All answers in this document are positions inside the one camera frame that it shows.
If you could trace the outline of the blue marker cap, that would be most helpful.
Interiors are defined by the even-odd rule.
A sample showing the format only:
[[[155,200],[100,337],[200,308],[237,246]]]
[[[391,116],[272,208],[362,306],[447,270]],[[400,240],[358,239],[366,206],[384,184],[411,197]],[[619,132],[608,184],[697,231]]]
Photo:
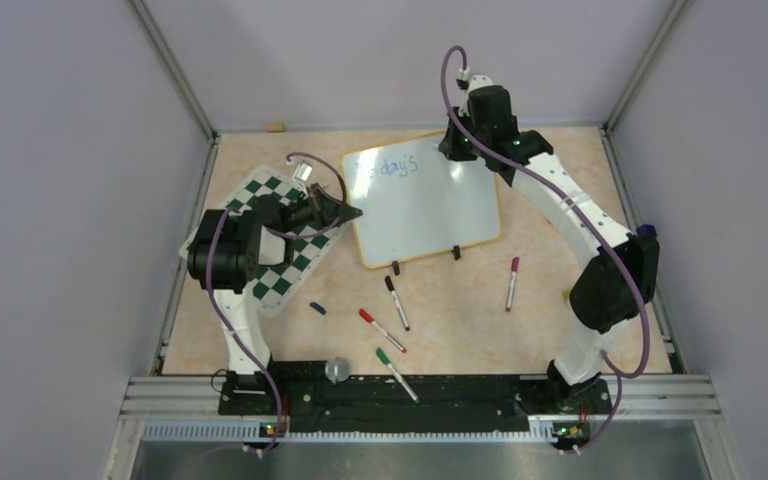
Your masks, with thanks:
[[[320,304],[318,304],[316,302],[311,302],[310,303],[310,307],[312,309],[314,309],[315,311],[317,311],[321,315],[326,315],[327,314],[326,309],[322,305],[320,305]]]

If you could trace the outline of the yellow framed whiteboard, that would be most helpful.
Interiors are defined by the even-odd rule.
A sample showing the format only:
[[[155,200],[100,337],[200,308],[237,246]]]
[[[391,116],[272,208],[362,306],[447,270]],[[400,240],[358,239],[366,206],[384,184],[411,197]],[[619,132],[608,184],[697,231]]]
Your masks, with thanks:
[[[349,152],[340,162],[361,263],[383,268],[501,236],[496,176],[482,160],[456,162],[433,132]]]

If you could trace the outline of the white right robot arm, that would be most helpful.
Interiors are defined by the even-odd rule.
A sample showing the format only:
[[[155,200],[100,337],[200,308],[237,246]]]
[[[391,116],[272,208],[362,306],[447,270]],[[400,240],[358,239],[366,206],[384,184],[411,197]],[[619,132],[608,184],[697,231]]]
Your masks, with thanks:
[[[484,160],[486,167],[534,203],[564,238],[582,272],[567,294],[575,324],[549,364],[546,397],[572,412],[597,380],[623,328],[639,320],[642,352],[630,377],[643,373],[651,352],[647,306],[655,292],[660,246],[651,233],[634,233],[611,218],[571,177],[553,146],[537,131],[522,131],[509,92],[484,74],[462,71],[466,98],[449,106],[439,144],[452,161]]]

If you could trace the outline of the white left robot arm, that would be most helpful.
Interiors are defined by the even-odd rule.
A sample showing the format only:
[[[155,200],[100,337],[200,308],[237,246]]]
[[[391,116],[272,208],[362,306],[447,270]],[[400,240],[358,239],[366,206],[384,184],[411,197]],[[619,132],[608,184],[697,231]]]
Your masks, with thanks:
[[[251,181],[204,213],[183,255],[221,311],[230,372],[255,375],[269,365],[259,314],[277,315],[362,214],[318,183],[301,191],[275,178]]]

